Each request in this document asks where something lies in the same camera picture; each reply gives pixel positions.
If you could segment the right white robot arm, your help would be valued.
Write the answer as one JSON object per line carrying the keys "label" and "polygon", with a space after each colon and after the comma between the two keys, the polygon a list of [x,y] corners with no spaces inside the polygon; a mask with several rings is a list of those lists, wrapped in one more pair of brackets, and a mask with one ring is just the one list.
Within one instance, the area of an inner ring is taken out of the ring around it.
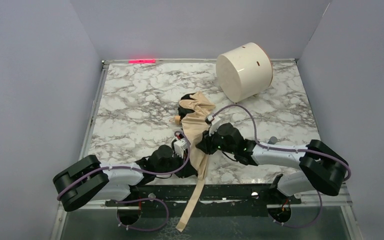
{"label": "right white robot arm", "polygon": [[204,131],[196,147],[208,155],[216,151],[232,154],[237,162],[246,166],[276,165],[297,169],[274,182],[275,191],[288,197],[311,190],[337,196],[349,176],[347,161],[317,139],[298,146],[262,144],[244,138],[231,123],[224,123],[216,131]]}

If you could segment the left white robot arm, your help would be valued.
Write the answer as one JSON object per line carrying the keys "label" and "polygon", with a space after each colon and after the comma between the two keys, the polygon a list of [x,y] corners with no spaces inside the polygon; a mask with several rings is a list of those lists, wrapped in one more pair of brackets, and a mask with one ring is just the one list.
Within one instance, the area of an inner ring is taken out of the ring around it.
{"label": "left white robot arm", "polygon": [[172,147],[161,145],[150,156],[120,165],[102,163],[94,154],[88,155],[53,178],[57,200],[65,211],[72,212],[90,201],[125,201],[132,187],[146,185],[158,175],[196,176],[187,149],[181,152],[178,155]]}

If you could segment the beige folding umbrella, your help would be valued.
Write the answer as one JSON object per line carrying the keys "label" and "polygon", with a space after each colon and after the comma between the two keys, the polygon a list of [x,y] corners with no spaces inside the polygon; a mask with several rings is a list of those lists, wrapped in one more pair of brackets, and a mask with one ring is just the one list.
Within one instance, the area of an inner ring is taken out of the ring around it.
{"label": "beige folding umbrella", "polygon": [[180,121],[182,130],[190,143],[189,162],[197,170],[197,183],[195,189],[183,211],[176,229],[183,232],[197,205],[206,182],[209,155],[198,149],[196,145],[202,140],[203,132],[209,129],[205,118],[212,113],[215,105],[210,102],[201,91],[193,93],[189,99],[181,99],[179,106],[186,110],[193,110]]}

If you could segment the pink tape strip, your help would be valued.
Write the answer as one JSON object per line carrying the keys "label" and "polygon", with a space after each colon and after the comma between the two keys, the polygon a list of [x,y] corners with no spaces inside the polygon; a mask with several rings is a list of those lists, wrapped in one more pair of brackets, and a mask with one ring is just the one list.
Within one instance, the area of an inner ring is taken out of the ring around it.
{"label": "pink tape strip", "polygon": [[155,64],[156,59],[131,59],[128,61],[129,64]]}

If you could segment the small blue capped bottle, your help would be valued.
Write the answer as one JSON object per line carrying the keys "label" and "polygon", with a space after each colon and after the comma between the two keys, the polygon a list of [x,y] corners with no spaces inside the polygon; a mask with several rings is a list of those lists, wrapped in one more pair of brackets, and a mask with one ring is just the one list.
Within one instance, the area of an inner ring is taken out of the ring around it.
{"label": "small blue capped bottle", "polygon": [[269,138],[269,140],[268,140],[267,143],[268,143],[269,145],[275,145],[278,141],[279,141],[279,140],[278,140],[277,137],[272,136],[272,137]]}

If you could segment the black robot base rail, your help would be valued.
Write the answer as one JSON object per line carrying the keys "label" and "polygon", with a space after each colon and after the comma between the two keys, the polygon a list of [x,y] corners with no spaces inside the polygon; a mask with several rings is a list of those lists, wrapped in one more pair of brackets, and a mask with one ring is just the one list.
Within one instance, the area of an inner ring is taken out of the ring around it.
{"label": "black robot base rail", "polygon": [[[133,186],[127,199],[107,200],[122,219],[180,217],[194,192],[194,185]],[[269,183],[207,184],[203,187],[191,217],[268,217],[291,215],[290,207],[301,204],[294,196],[275,193]]]}

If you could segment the cream cylindrical umbrella stand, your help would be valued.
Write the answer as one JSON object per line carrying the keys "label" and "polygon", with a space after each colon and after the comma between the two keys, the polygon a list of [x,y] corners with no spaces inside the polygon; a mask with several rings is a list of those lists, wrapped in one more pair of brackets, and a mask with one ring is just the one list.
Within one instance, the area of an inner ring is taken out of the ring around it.
{"label": "cream cylindrical umbrella stand", "polygon": [[253,42],[220,54],[215,70],[222,91],[234,103],[263,92],[274,78],[271,59]]}

